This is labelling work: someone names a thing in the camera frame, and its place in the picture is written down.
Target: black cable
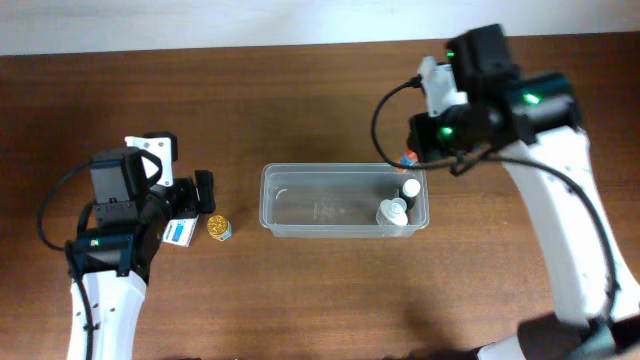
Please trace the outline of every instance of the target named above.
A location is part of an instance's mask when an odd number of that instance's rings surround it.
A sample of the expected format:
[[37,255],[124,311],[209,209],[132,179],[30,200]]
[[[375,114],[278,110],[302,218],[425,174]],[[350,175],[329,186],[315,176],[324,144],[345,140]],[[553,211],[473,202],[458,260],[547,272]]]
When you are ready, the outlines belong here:
[[380,110],[382,110],[382,107],[384,106],[384,104],[387,102],[387,100],[389,100],[396,93],[400,92],[400,90],[402,89],[406,89],[410,87],[412,88],[422,87],[421,81],[422,81],[422,76],[420,75],[414,76],[411,79],[409,79],[409,81],[407,81],[406,83],[391,90],[387,95],[385,95],[382,98],[382,100],[380,100],[380,102],[378,103],[378,106],[376,107],[376,110],[373,113],[373,118],[371,119],[371,139],[373,140],[373,145],[376,147],[376,150],[378,151],[378,154],[380,154],[380,157],[382,157],[382,159],[391,166],[394,166],[400,169],[405,169],[405,170],[434,170],[434,169],[448,168],[448,167],[451,167],[451,165],[454,165],[455,162],[448,161],[443,163],[421,164],[421,165],[400,164],[398,162],[395,162],[389,159],[389,157],[382,150],[382,147],[380,146],[380,142],[378,141],[378,135],[376,134],[376,125],[378,124],[378,115],[380,114]]
[[70,241],[67,241],[64,244],[64,254],[67,258],[67,262],[69,263],[71,278],[75,281],[78,291],[80,292],[80,297],[82,298],[82,306],[84,307],[85,319],[87,321],[87,324],[84,327],[87,331],[87,350],[85,359],[91,360],[91,357],[93,356],[93,314],[91,313],[91,305],[89,304],[87,289],[85,289],[84,284],[82,283],[82,278],[80,277],[80,269],[73,257],[73,245]]
[[586,208],[589,213],[589,217],[591,217],[591,221],[596,228],[596,232],[598,233],[598,239],[600,240],[600,246],[602,247],[602,251],[604,253],[604,258],[607,266],[607,272],[609,273],[607,279],[607,290],[605,291],[607,295],[607,304],[604,306],[604,313],[607,316],[607,321],[612,320],[612,311],[616,302],[616,295],[620,290],[620,284],[618,283],[618,275],[615,266],[615,260],[613,258],[613,250],[611,249],[611,242],[609,241],[609,236],[607,235],[607,231],[604,227],[604,223],[602,219],[598,215],[598,211],[596,210],[593,202],[589,199],[589,196],[584,192],[582,187],[578,185],[575,181],[571,179],[568,175],[558,171],[548,165],[531,161],[525,159],[513,159],[502,156],[492,156],[487,158],[480,159],[481,162],[502,162],[508,164],[522,165],[528,166],[532,168],[536,168],[538,170],[545,171],[558,179],[562,180],[582,201],[582,204]]
[[38,236],[40,237],[40,240],[42,240],[42,242],[49,248],[55,251],[64,251],[64,248],[54,245],[52,243],[50,243],[47,240],[47,237],[44,235],[44,231],[42,230],[42,217],[44,216],[44,210],[47,208],[47,205],[49,205],[49,201],[51,201],[51,198],[53,197],[53,195],[55,195],[55,193],[58,191],[58,189],[60,189],[60,187],[67,182],[67,180],[69,180],[69,178],[73,175],[75,175],[76,173],[78,173],[80,170],[84,169],[85,167],[89,166],[91,162],[87,161],[84,162],[76,167],[74,167],[73,169],[71,169],[71,171],[69,171],[65,176],[62,177],[62,179],[60,179],[51,190],[49,190],[49,192],[47,193],[47,196],[44,198],[44,201],[42,201],[42,205],[40,205],[40,209],[38,210],[38,216],[37,216],[37,231],[38,231]]
[[[464,158],[461,157],[460,159],[454,162],[449,161],[445,163],[420,164],[420,165],[403,165],[395,161],[392,161],[384,153],[384,151],[382,150],[382,147],[380,146],[380,143],[378,142],[378,137],[376,135],[376,125],[378,122],[378,115],[380,114],[380,110],[382,109],[384,104],[387,102],[387,100],[389,100],[396,93],[400,92],[400,90],[406,89],[409,87],[420,88],[422,86],[421,80],[422,80],[422,77],[420,75],[411,78],[409,81],[391,90],[378,103],[378,106],[376,107],[376,110],[373,113],[373,119],[371,120],[371,139],[373,140],[373,145],[376,147],[378,154],[380,154],[382,159],[387,164],[400,169],[405,169],[405,170],[436,170],[436,169],[449,167],[451,168],[452,174],[454,174],[455,176],[459,176],[465,173],[466,171],[470,170],[480,162],[504,162],[509,164],[516,164],[516,165],[536,168],[538,170],[545,171],[557,177],[558,179],[562,180],[578,196],[580,201],[582,201],[582,204],[584,205],[587,212],[589,213],[589,216],[591,217],[591,221],[593,222],[596,228],[598,239],[600,240],[600,245],[602,247],[602,251],[605,257],[607,272],[609,273],[609,276],[607,279],[607,290],[605,291],[607,295],[607,303],[604,306],[604,313],[606,314],[606,317],[607,317],[606,320],[611,322],[612,312],[616,302],[616,295],[620,290],[620,284],[618,283],[615,261],[613,258],[613,250],[611,249],[611,242],[609,241],[609,237],[605,230],[604,224],[602,222],[602,219],[598,215],[598,212],[595,206],[593,205],[593,203],[591,202],[587,194],[584,192],[582,187],[580,187],[580,185],[578,185],[575,181],[573,181],[569,176],[565,175],[564,173],[550,166],[547,166],[539,162],[524,160],[524,159],[513,159],[513,158],[507,158],[507,157],[501,157],[501,156],[488,157],[487,156],[488,152],[481,154],[480,156],[478,156],[478,158],[473,160],[465,160]],[[463,165],[463,169],[458,171],[455,167],[456,165]]]

